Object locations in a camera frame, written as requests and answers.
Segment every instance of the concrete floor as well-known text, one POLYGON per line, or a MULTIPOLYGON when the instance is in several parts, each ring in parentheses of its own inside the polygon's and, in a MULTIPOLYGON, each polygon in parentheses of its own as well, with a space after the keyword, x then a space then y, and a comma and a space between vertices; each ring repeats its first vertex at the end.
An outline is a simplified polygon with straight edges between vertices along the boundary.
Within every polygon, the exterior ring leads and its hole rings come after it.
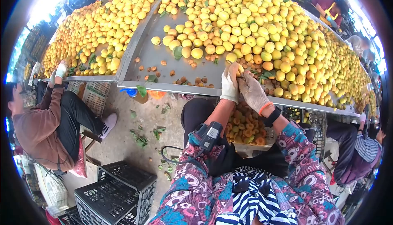
MULTIPOLYGON (((184 99, 171 99, 168 93, 160 100, 149 98, 147 103, 140 104, 131 99, 125 92, 119 92, 120 88, 112 84, 106 99, 103 118, 112 112, 117 113, 117 123, 102 143, 94 144, 88 151, 88 155, 101 162, 101 165, 110 164, 120 160, 157 175, 157 186, 154 196, 151 215, 157 211, 160 200, 169 189, 170 182, 164 176, 164 171, 158 169, 161 164, 161 156, 156 149, 161 149, 164 145, 171 145, 183 148, 184 130, 180 124, 180 115, 184 104, 184 99), (167 113, 161 114, 161 107, 168 103, 171 107, 167 113), (136 112, 136 117, 132 118, 130 111, 136 112), (138 125, 143 127, 143 131, 138 130, 138 125), (160 140, 156 140, 153 131, 157 126, 166 127, 166 131, 161 135, 160 140), (129 133, 131 129, 140 135, 145 135, 148 145, 142 149, 135 143, 134 138, 129 133)), ((179 152, 169 151, 168 155, 178 155, 179 152)), ((73 191, 76 188, 86 186, 97 181, 96 166, 86 163, 87 178, 76 177, 70 173, 64 176, 64 183, 68 190, 68 206, 75 205, 73 191)))

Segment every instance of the black and white striped fabric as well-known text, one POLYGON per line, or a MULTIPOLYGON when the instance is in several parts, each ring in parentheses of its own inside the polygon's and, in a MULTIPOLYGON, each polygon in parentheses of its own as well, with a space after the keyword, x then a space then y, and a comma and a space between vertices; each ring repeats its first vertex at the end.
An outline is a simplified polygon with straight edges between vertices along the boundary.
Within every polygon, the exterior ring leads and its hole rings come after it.
POLYGON ((271 186, 270 174, 252 167, 233 171, 233 213, 217 216, 216 225, 251 224, 255 217, 263 224, 297 225, 293 208, 281 210, 271 186))
POLYGON ((371 163, 374 161, 376 155, 378 154, 378 148, 381 148, 381 144, 375 139, 371 139, 368 137, 367 133, 366 136, 363 138, 361 133, 358 133, 358 136, 355 141, 355 149, 358 151, 358 154, 361 156, 362 159, 371 163))

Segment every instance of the blue bottle cap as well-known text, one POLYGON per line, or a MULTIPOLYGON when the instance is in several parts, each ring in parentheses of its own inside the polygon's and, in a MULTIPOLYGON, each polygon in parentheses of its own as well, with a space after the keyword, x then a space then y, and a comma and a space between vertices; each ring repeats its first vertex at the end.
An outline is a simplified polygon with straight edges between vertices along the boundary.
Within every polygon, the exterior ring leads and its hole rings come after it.
POLYGON ((120 92, 126 91, 130 97, 135 97, 138 94, 137 89, 121 89, 120 92))

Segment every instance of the brown jacket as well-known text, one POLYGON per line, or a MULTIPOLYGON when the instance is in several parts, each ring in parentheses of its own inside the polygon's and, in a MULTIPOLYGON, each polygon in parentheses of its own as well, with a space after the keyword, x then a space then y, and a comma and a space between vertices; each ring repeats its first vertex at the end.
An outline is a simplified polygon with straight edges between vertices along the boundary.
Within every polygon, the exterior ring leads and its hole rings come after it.
POLYGON ((15 134, 24 151, 48 169, 71 170, 74 161, 57 137, 60 124, 62 85, 47 88, 41 103, 31 110, 14 115, 15 134))

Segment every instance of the hand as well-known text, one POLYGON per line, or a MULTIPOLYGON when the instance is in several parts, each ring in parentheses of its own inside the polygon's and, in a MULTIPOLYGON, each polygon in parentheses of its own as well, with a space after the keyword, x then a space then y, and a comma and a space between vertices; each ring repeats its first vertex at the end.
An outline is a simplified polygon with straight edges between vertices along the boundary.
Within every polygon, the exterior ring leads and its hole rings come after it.
POLYGON ((64 77, 64 75, 66 74, 66 72, 67 72, 67 63, 64 61, 64 60, 62 60, 61 62, 60 62, 60 64, 58 65, 58 67, 57 67, 57 70, 56 70, 56 77, 57 76, 59 76, 59 77, 61 77, 61 78, 63 78, 64 77))
POLYGON ((49 86, 50 88, 52 88, 52 89, 53 89, 53 85, 55 85, 55 76, 56 76, 56 70, 54 70, 54 71, 52 72, 52 75, 50 76, 50 80, 49 80, 49 82, 48 82, 48 86, 49 86))
POLYGON ((234 62, 227 66, 221 75, 222 93, 220 99, 227 99, 239 104, 239 92, 236 81, 236 72, 239 64, 234 62))
POLYGON ((238 78, 237 82, 246 103, 260 115, 268 117, 274 111, 273 104, 269 101, 261 85, 254 79, 250 71, 245 71, 243 75, 244 79, 238 78))
POLYGON ((361 122, 366 122, 366 114, 363 112, 359 117, 361 122))

